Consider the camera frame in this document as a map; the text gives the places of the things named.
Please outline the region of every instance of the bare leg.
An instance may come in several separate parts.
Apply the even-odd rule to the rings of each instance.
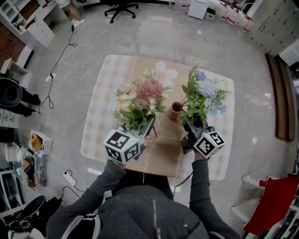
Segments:
[[[77,7],[75,6],[75,4],[73,2],[71,2],[69,5],[65,6],[64,10],[67,10],[69,12],[72,19],[75,19],[77,21],[82,20],[82,17],[81,17],[80,13],[78,12]]]

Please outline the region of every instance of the white sneaker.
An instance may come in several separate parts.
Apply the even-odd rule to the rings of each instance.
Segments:
[[[83,22],[85,22],[85,19],[82,19],[80,21],[74,20],[74,28],[80,26]]]

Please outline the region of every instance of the brown vase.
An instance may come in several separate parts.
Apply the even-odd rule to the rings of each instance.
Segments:
[[[182,110],[182,105],[179,102],[174,102],[172,106],[167,111],[167,117],[175,122],[178,123],[179,119],[179,112]]]

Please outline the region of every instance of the black office chair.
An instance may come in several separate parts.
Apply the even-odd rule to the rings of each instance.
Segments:
[[[128,10],[128,8],[129,8],[129,7],[136,7],[136,8],[138,9],[138,8],[139,8],[138,4],[126,5],[126,3],[118,3],[118,5],[119,5],[118,7],[116,7],[116,8],[113,7],[113,8],[111,8],[111,9],[109,9],[108,11],[105,12],[105,16],[108,16],[107,13],[116,11],[116,13],[114,13],[112,19],[110,20],[110,23],[113,23],[113,22],[114,22],[113,19],[114,19],[114,18],[117,16],[117,14],[120,13],[121,11],[125,11],[125,12],[127,12],[127,13],[131,13],[131,14],[133,15],[132,18],[135,18],[135,17],[136,17],[135,13],[133,13],[133,12],[130,11],[130,10]]]

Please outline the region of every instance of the jacket zipper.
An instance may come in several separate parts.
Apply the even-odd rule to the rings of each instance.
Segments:
[[[156,208],[156,200],[153,199],[153,208],[154,208],[154,228],[156,239],[161,239],[161,230],[157,227],[157,208]]]

